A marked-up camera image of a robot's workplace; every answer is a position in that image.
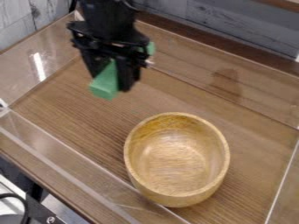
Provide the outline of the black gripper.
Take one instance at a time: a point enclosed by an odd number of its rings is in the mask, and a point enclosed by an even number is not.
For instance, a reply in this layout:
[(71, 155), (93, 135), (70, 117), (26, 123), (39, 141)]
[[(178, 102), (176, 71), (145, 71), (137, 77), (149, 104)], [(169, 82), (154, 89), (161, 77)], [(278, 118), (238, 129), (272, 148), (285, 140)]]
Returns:
[(67, 22), (66, 28), (90, 77), (96, 78), (116, 58), (118, 90), (126, 92), (140, 80), (137, 61), (145, 58), (136, 48), (150, 42), (136, 29), (138, 9), (132, 0), (78, 0), (78, 8), (82, 19)]

